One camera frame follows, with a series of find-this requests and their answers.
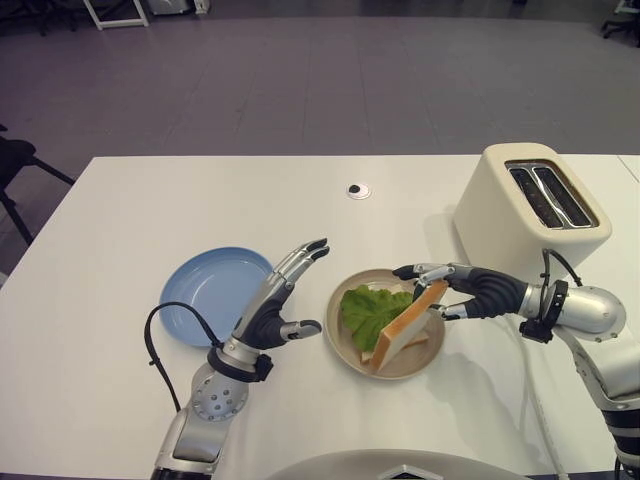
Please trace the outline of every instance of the lettuce leaf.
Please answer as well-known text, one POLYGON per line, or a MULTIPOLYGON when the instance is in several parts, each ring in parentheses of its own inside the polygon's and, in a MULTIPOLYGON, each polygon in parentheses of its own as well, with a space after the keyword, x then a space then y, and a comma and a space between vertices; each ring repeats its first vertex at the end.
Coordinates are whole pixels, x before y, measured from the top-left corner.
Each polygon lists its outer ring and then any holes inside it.
POLYGON ((347 290, 340 302, 342 322, 353 332, 353 343, 363 352, 372 351, 380 331, 411 305, 409 292, 370 290, 360 285, 347 290))

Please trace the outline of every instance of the table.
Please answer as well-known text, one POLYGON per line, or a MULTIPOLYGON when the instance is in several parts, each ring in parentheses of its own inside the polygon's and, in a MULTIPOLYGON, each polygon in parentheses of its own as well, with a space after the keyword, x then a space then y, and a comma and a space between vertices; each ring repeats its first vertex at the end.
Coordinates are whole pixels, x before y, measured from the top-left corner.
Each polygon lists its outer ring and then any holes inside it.
POLYGON ((640 155, 618 155, 622 163, 625 164, 631 175, 640 181, 640 155))
MULTIPOLYGON (((638 338, 638 183, 614 155, 564 158, 614 229, 579 274, 620 297, 638 338)), ((451 215, 477 159, 94 159, 0 290, 0 471, 148 478, 174 412, 147 365, 142 330, 179 265, 225 245, 275 263, 327 236, 330 255, 298 282, 283 311, 322 320, 333 289, 357 271, 464 260, 451 215), (347 198, 347 186, 359 182, 371 197, 347 198)), ((174 341, 159 322, 153 333, 184 402, 206 352, 174 341)), ((568 349, 559 339, 527 349, 565 468, 611 469, 613 441, 568 349)), ((271 354, 274 371, 251 387, 219 478, 263 478, 358 448, 443 451, 522 474, 551 472, 504 320, 447 324, 436 360, 402 382, 351 371, 322 337, 271 354)))

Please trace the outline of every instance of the floor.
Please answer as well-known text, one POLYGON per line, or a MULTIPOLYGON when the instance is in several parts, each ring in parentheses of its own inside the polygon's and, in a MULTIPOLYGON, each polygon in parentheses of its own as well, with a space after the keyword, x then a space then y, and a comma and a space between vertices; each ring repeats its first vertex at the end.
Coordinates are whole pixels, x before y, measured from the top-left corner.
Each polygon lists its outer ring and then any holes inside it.
MULTIPOLYGON (((205 18, 0 37, 0 123, 77 177, 98 155, 640 153, 640 51, 615 0, 220 0, 205 18)), ((8 193, 37 233, 67 186, 8 193)), ((0 271, 26 245, 0 212, 0 271)))

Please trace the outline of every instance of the toast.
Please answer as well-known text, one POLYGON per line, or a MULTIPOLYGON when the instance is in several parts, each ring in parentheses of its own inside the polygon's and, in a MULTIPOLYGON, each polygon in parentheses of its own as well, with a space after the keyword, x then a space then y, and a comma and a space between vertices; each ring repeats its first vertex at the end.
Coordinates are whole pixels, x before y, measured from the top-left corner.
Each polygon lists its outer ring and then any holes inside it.
MULTIPOLYGON (((429 334, 425 330, 420 330, 416 334, 416 336, 413 337, 409 341, 409 343, 407 343, 403 347, 403 350, 405 348, 413 347, 414 345, 420 345, 421 343, 427 343, 428 340, 429 340, 429 334)), ((371 352, 360 352, 360 363, 362 363, 363 365, 366 365, 371 360, 371 357, 373 357, 373 351, 371 351, 371 352)))
POLYGON ((423 313, 440 301, 448 286, 444 280, 433 282, 415 302, 382 329, 369 362, 374 371, 383 368, 420 330, 424 329, 428 316, 423 313))

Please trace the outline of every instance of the chair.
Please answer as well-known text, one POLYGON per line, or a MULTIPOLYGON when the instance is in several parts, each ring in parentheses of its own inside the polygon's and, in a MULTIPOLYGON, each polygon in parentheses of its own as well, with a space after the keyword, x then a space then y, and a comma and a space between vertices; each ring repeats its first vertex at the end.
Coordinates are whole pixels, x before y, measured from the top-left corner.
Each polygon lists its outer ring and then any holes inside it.
MULTIPOLYGON (((0 132, 6 131, 7 129, 0 125, 0 132)), ((22 235, 22 238, 24 238, 25 242, 29 245, 33 242, 33 236, 18 214, 16 202, 9 198, 5 189, 16 177, 18 172, 20 172, 22 167, 31 165, 40 167, 45 172, 50 173, 69 185, 74 184, 71 178, 67 177, 61 171, 56 170, 51 165, 44 163, 35 156, 35 153, 36 148, 29 142, 24 140, 7 140, 0 136, 0 202, 4 205, 4 208, 16 225, 20 235, 22 235)))
POLYGON ((607 20, 604 22, 601 28, 603 38, 609 38, 612 33, 632 32, 638 37, 636 46, 640 48, 640 0, 620 0, 614 13, 616 15, 618 13, 631 14, 632 18, 629 20, 607 20))
POLYGON ((37 23, 43 37, 47 35, 52 20, 64 23, 72 32, 78 28, 74 10, 65 5, 65 0, 0 0, 0 3, 6 4, 0 15, 2 24, 31 19, 37 23))

